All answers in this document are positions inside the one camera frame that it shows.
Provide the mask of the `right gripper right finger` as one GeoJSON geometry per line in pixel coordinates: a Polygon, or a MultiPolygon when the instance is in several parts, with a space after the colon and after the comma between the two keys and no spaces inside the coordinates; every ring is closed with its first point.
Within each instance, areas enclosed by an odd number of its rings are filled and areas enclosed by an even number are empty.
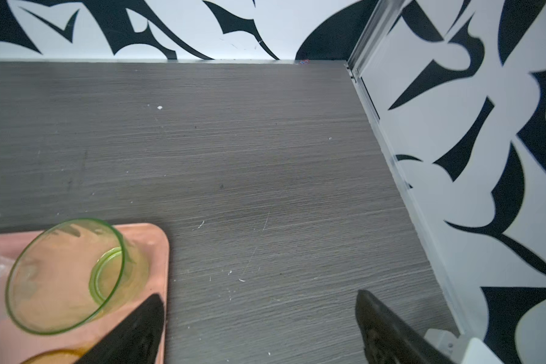
{"type": "Polygon", "coordinates": [[[367,290],[357,293],[355,316],[369,363],[451,362],[367,290]]]}

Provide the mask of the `short green glass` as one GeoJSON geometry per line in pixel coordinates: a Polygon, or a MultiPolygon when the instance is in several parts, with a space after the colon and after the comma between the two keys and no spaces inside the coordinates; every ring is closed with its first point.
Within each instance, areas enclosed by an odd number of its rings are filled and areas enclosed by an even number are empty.
{"type": "Polygon", "coordinates": [[[145,253],[116,227],[95,218],[64,221],[15,260],[6,311],[25,332],[58,335],[130,303],[149,274],[145,253]]]}

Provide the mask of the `pink plastic tray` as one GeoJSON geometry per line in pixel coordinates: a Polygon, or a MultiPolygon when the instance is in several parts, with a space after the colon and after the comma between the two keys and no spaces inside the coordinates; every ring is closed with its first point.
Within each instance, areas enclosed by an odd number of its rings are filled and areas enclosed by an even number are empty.
{"type": "Polygon", "coordinates": [[[168,293],[169,242],[154,224],[118,224],[116,228],[140,248],[150,268],[144,289],[130,303],[108,315],[59,335],[33,335],[19,329],[5,312],[5,286],[0,286],[0,363],[22,363],[50,350],[86,350],[94,346],[152,294],[166,301],[168,293]]]}

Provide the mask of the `short amber glass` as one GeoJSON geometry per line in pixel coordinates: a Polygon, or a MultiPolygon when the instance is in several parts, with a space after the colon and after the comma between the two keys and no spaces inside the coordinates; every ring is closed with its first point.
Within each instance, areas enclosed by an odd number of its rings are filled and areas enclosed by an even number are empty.
{"type": "Polygon", "coordinates": [[[32,356],[21,364],[73,364],[88,351],[88,347],[49,350],[32,356]]]}

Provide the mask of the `white box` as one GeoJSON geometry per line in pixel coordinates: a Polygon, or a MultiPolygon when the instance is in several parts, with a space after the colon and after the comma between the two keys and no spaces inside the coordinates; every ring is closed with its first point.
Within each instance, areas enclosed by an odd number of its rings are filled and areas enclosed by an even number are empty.
{"type": "Polygon", "coordinates": [[[469,335],[455,336],[440,329],[427,330],[424,338],[447,356],[460,364],[503,364],[501,359],[479,338],[469,335]]]}

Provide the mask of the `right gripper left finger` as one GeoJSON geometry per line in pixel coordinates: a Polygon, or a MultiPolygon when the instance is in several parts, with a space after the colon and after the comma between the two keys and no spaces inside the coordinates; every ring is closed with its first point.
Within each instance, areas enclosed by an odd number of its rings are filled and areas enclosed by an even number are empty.
{"type": "Polygon", "coordinates": [[[165,328],[165,307],[152,294],[77,362],[153,364],[165,328]]]}

